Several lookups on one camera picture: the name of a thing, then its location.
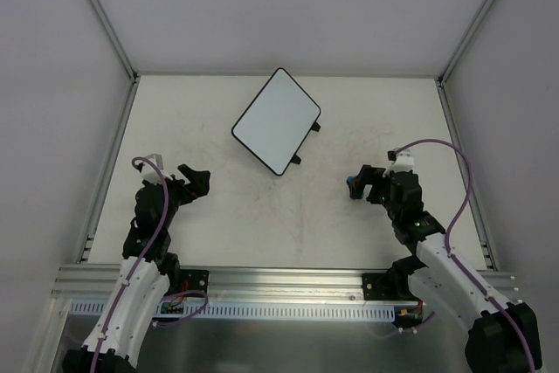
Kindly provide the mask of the blue whiteboard eraser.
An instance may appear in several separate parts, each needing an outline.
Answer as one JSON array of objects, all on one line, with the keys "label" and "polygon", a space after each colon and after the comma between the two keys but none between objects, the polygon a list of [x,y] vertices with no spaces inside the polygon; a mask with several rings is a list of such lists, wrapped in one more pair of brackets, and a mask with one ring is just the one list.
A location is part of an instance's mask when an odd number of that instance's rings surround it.
[{"label": "blue whiteboard eraser", "polygon": [[363,197],[363,189],[360,187],[359,180],[355,176],[349,176],[346,180],[349,188],[349,198],[352,200],[361,200]]}]

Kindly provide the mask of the white board with black frame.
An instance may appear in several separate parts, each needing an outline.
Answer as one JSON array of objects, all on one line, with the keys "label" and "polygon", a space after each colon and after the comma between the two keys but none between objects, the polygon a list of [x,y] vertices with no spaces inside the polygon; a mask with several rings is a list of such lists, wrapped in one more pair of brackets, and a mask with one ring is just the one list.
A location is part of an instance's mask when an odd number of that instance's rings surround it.
[{"label": "white board with black frame", "polygon": [[231,128],[231,135],[275,176],[283,176],[321,107],[277,68]]}]

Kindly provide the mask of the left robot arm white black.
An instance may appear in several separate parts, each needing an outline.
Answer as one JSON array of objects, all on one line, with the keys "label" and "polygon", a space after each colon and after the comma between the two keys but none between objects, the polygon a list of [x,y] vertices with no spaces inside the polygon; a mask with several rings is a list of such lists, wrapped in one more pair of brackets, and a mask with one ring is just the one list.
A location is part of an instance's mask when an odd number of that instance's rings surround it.
[{"label": "left robot arm white black", "polygon": [[145,335],[161,326],[155,319],[163,303],[195,297],[209,303],[203,286],[190,286],[179,258],[170,251],[169,227],[178,210],[210,191],[210,172],[178,167],[181,178],[164,172],[154,157],[136,157],[142,177],[135,194],[134,216],[122,250],[117,281],[100,318],[79,349],[62,361],[64,372],[135,372]]}]

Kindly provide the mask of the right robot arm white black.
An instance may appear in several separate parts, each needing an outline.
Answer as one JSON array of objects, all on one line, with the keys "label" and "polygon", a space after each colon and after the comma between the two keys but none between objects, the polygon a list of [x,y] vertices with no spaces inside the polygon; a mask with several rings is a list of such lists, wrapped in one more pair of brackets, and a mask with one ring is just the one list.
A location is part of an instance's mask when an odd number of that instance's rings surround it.
[{"label": "right robot arm white black", "polygon": [[418,175],[364,165],[347,180],[353,199],[382,206],[410,256],[372,285],[377,293],[417,299],[465,344],[473,372],[536,372],[542,352],[535,312],[491,286],[452,248],[443,225],[424,209]]}]

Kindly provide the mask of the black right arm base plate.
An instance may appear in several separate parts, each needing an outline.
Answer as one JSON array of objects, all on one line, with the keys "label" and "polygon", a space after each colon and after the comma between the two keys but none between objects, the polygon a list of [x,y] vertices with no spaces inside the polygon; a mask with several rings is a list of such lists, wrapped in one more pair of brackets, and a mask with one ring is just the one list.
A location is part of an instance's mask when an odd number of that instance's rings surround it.
[{"label": "black right arm base plate", "polygon": [[401,273],[363,273],[361,280],[366,301],[419,301],[409,289],[408,277]]}]

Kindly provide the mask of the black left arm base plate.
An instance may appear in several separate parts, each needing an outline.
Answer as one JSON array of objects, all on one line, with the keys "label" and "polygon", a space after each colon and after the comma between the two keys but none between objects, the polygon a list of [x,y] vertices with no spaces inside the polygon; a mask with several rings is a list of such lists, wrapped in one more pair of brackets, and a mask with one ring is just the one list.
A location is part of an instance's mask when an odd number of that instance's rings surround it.
[{"label": "black left arm base plate", "polygon": [[169,290],[165,296],[186,291],[207,292],[210,272],[203,269],[181,268],[170,280]]}]

